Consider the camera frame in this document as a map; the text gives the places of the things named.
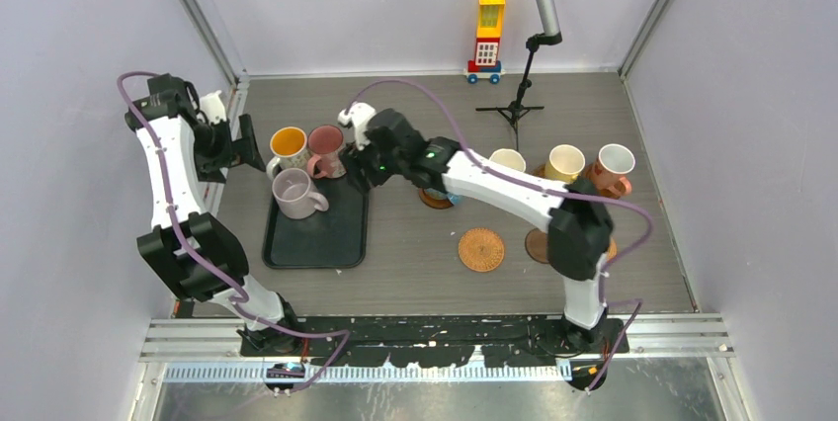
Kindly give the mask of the white floral mug orange inside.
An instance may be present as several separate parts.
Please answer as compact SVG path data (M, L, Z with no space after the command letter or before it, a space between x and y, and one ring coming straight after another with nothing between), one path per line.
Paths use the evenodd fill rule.
M269 147L273 157L266 164L266 174L273 180L282 170L306 170L311 157L306 132L296 126L286 126L271 137Z

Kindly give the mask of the lilac mug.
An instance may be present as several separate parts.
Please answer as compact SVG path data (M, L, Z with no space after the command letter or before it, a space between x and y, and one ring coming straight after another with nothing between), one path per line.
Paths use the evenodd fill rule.
M280 171L273 179L271 189L281 213L287 218L301 220L329 210L327 199L302 169Z

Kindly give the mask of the pink mug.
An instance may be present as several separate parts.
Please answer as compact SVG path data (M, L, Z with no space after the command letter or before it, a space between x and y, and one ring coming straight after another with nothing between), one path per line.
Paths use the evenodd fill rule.
M306 171L312 179L339 179L346 174L340 160L340 151L344 148L344 134L332 125L315 128L308 136L308 149L311 154Z

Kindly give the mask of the black plastic tray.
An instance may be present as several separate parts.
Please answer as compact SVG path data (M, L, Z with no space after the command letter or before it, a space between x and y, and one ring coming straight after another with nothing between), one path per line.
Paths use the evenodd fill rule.
M262 259L271 269L336 269L359 265L366 255L369 197L345 177L315 183L329 203L325 212L291 219L270 201Z

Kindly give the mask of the cream white mug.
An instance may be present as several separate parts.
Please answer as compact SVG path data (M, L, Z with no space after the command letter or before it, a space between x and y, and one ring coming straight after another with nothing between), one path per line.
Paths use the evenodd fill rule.
M506 168L518 171L527 171L527 162L525 158L515 149L499 148L492 152L489 157L492 163L504 166Z

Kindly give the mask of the black tripod microphone stand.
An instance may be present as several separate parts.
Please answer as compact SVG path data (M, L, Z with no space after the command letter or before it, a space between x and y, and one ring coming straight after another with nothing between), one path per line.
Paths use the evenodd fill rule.
M520 120L531 111L543 110L544 106L524 106L523 99L528 89L532 86L530 80L530 72L535 54L539 51L542 45L556 45L562 42L562 33L555 34L539 33L530 36L526 41L526 49L528 51L528 58L525 69L518 85L516 97L506 107L478 107L475 108L477 112L496 112L498 113L510 126L514 134L514 149L520 150Z

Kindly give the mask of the woven rattan coaster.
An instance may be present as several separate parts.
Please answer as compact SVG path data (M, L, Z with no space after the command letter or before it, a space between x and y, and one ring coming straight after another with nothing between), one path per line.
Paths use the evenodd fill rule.
M607 260L611 261L618 253L618 246L614 239L610 240L610 244L607 251Z
M470 270L488 273L500 267L506 256L503 239L488 228L468 230L460 239L458 254L461 262Z

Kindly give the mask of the white mug yellow handle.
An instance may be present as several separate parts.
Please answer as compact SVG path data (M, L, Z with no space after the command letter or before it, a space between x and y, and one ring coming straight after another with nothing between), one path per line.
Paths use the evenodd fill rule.
M586 165L582 151L571 144L554 147L545 162L545 178L563 183L573 183Z

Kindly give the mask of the white mug terracotta handle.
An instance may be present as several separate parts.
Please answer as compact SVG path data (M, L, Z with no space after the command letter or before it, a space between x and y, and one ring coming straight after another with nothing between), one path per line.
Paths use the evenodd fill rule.
M598 151L596 159L586 166L582 176L586 177L589 170L595 169L597 173L608 171L613 174L620 175L624 178L625 193L623 197L628 196L632 192L632 185L628 178L628 174L635 167L635 157L633 153L624 145L617 143L609 143L601 147Z

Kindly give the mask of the blue mug orange inside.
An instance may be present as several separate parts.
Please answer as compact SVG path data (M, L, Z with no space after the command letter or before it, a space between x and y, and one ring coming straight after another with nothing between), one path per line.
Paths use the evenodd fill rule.
M457 205L461 197L451 193L443 193L435 189L423 189L423 193L429 198L436 201L448 201L452 206Z

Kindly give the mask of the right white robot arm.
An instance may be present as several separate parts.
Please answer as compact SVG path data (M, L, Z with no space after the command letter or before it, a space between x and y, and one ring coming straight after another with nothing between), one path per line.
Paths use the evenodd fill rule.
M552 181L500 166L456 141L424 138L393 109L356 102L338 115L352 142L341 152L352 185L362 193L401 176L415 187L471 198L515 215L547 236L548 263L560 274L567 345L589 352L604 337L607 317L601 273L613 220L587 180Z

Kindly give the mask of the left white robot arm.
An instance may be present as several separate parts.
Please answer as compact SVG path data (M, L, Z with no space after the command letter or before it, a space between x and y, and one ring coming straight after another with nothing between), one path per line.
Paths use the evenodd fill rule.
M294 354L303 331L291 305L251 275L240 241L202 194L204 183L225 183L229 168L265 170L251 118L240 118L235 137L219 93L202 96L172 74L140 75L148 94L126 100L125 120L143 149L152 188L150 229L136 240L141 258L177 299L213 303L239 317L244 347Z

